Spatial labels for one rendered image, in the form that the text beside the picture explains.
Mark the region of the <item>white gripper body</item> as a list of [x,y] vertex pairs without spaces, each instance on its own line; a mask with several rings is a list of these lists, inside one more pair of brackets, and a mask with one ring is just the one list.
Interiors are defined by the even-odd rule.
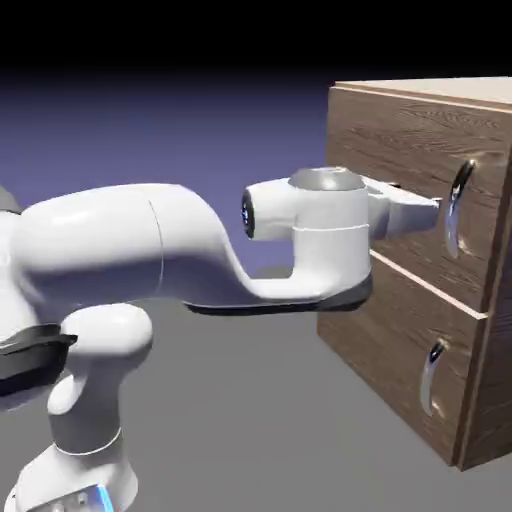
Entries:
[[442,205],[441,198],[424,197],[396,187],[391,187],[387,196],[389,199],[387,237],[435,228]]

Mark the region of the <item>wood cabinet door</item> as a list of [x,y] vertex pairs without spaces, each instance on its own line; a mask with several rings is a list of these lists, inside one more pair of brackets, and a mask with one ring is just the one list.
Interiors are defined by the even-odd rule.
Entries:
[[477,163],[460,204],[459,252],[445,246],[444,224],[376,243],[382,256],[485,312],[499,257],[500,206],[512,150],[512,110],[333,88],[326,160],[362,175],[448,200],[455,176]]
[[[465,430],[473,348],[485,325],[472,312],[402,268],[374,256],[373,293],[359,309],[321,313],[320,338],[449,465],[457,462]],[[432,383],[433,415],[420,405],[427,353],[448,347]]]

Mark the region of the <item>dark wood cabinet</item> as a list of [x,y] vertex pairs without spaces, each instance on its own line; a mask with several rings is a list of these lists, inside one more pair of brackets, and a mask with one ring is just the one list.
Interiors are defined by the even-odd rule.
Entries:
[[512,77],[339,81],[326,159],[442,200],[320,338],[449,465],[512,453]]

